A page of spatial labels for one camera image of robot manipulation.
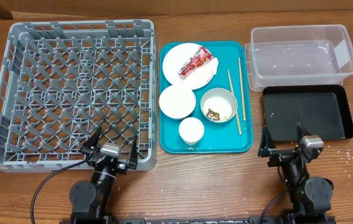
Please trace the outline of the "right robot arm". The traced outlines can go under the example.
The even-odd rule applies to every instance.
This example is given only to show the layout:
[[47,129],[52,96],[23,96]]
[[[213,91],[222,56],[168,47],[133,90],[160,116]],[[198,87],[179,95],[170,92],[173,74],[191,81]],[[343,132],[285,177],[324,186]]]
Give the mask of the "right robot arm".
[[[293,149],[277,150],[266,126],[262,128],[259,157],[267,157],[268,167],[278,169],[279,178],[286,190],[264,208],[259,223],[335,223],[327,216],[331,209],[334,184],[322,177],[311,177],[306,164],[317,159],[324,149],[324,142],[318,135],[310,134],[301,123],[296,125],[298,145]],[[267,216],[268,209],[287,195],[291,208],[284,209],[277,217]]]

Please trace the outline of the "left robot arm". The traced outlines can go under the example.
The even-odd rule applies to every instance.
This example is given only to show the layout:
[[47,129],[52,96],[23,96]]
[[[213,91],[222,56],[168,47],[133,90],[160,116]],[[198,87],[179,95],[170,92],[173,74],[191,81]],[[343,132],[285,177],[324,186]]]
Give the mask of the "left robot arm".
[[106,206],[117,174],[126,174],[137,169],[137,137],[133,137],[129,161],[121,162],[121,146],[110,142],[98,145],[102,129],[98,128],[81,146],[87,156],[87,164],[93,168],[90,180],[77,182],[70,189],[72,204],[71,223],[118,223],[115,215],[106,211]]

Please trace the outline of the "small white plate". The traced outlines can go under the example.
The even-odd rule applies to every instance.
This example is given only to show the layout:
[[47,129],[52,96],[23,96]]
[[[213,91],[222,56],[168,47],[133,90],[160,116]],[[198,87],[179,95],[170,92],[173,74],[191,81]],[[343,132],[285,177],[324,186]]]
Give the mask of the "small white plate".
[[189,116],[196,106],[192,90],[182,85],[171,85],[159,96],[159,108],[169,118],[183,119]]

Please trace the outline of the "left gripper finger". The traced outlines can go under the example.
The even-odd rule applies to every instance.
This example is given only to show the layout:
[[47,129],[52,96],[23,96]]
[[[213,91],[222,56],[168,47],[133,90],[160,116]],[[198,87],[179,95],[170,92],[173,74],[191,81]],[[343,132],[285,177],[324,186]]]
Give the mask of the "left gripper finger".
[[92,152],[99,152],[101,147],[98,147],[98,142],[101,136],[102,128],[99,127],[95,133],[89,137],[81,146],[80,152],[81,153],[92,153]]
[[136,170],[138,166],[138,146],[137,146],[137,135],[134,136],[133,145],[129,154],[128,168]]

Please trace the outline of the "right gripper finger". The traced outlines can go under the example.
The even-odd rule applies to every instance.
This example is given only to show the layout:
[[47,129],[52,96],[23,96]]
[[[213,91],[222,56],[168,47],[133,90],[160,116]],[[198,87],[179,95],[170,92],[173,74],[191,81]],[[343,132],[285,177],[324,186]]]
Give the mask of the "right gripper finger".
[[297,132],[298,142],[300,144],[308,144],[310,142],[309,137],[311,136],[311,134],[301,123],[298,123],[296,125],[296,132]]
[[276,151],[275,143],[267,126],[262,127],[261,143],[258,150],[258,157],[270,157]]

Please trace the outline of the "red snack wrapper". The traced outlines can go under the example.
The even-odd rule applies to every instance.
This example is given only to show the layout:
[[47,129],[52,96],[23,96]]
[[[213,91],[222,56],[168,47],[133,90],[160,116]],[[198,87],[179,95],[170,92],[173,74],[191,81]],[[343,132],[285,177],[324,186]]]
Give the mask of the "red snack wrapper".
[[203,45],[199,47],[197,52],[195,52],[187,61],[186,63],[181,67],[179,70],[179,75],[185,76],[192,70],[195,70],[203,65],[205,65],[207,62],[211,61],[214,58],[214,56],[208,51],[207,48],[205,48]]

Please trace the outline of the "large white plate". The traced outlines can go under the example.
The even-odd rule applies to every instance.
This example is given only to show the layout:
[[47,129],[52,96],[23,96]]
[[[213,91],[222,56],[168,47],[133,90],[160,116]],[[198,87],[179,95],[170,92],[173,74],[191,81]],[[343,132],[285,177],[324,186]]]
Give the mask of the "large white plate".
[[208,62],[189,72],[187,75],[179,75],[179,70],[186,61],[199,49],[201,45],[184,43],[173,47],[162,61],[162,72],[165,79],[171,85],[186,85],[191,90],[202,88],[208,84],[214,75],[207,69]]

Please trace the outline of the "white napkin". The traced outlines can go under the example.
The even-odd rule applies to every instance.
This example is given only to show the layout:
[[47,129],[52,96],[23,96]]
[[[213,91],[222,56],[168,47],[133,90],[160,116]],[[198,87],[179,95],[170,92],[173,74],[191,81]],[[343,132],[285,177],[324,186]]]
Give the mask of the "white napkin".
[[219,60],[216,57],[212,58],[208,62],[206,67],[207,67],[207,69],[208,69],[208,71],[210,72],[211,75],[215,75],[217,73],[218,65],[219,65]]

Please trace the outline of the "grey bowl with food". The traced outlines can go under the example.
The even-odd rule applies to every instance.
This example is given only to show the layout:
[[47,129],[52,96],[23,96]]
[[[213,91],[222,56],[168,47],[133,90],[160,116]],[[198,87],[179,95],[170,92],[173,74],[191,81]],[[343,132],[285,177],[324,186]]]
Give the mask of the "grey bowl with food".
[[237,114],[238,103],[231,91],[224,88],[213,88],[204,93],[200,107],[209,121],[225,123]]

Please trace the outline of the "white cup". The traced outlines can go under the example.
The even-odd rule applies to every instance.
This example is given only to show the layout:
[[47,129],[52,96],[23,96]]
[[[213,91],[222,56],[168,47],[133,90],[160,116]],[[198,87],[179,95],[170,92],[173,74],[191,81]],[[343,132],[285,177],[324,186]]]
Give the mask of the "white cup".
[[203,137],[204,132],[204,124],[198,118],[185,118],[179,125],[179,135],[188,145],[197,144]]

